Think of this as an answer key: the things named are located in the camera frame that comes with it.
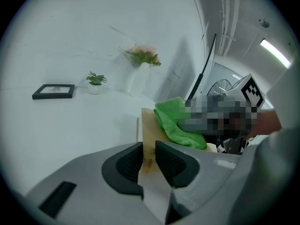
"potted plant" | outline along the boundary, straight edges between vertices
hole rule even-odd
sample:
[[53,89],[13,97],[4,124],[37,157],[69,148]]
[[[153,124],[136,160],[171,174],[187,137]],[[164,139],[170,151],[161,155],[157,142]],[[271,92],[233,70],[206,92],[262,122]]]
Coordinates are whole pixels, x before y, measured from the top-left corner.
[[158,67],[161,63],[156,49],[152,46],[135,46],[131,51],[123,50],[123,52],[130,54],[134,63],[138,65],[138,71],[135,74],[130,90],[130,95],[138,98],[146,85],[150,67]]
[[101,92],[100,86],[101,83],[107,82],[107,79],[104,75],[96,75],[95,73],[90,72],[86,80],[89,80],[88,90],[91,94],[99,94]]

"microfiber towel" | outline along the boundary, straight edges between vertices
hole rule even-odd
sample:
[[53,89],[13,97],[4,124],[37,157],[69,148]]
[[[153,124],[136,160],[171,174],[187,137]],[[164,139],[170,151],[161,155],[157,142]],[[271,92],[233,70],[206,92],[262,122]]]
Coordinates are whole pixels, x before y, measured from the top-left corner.
[[185,106],[180,97],[156,103],[154,113],[159,126],[167,136],[175,143],[194,149],[205,150],[206,141],[201,134],[182,131],[177,122],[179,119],[191,118],[191,114],[185,111]]

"white table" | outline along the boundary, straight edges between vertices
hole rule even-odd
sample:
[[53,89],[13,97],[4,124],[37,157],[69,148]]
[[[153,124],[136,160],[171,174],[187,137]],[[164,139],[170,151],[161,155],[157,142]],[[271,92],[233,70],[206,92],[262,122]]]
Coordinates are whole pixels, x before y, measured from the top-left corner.
[[136,142],[141,108],[154,108],[145,96],[105,90],[72,99],[32,100],[38,87],[0,91],[0,160],[10,186],[26,194],[70,160]]

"white pot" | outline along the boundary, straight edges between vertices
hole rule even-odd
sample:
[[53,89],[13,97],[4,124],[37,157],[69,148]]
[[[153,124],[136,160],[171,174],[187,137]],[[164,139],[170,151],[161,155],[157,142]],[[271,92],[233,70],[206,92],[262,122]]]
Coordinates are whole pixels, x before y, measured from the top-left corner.
[[140,65],[131,84],[130,95],[139,98],[145,88],[150,71],[150,65],[144,62]]
[[88,90],[90,94],[99,94],[102,91],[101,85],[88,84]]

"picture frame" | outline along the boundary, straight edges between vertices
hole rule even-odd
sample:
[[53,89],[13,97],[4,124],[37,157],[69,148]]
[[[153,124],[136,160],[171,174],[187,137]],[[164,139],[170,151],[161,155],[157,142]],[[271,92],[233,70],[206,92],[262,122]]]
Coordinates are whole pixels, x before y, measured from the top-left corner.
[[32,94],[32,99],[72,98],[74,88],[73,84],[44,84]]

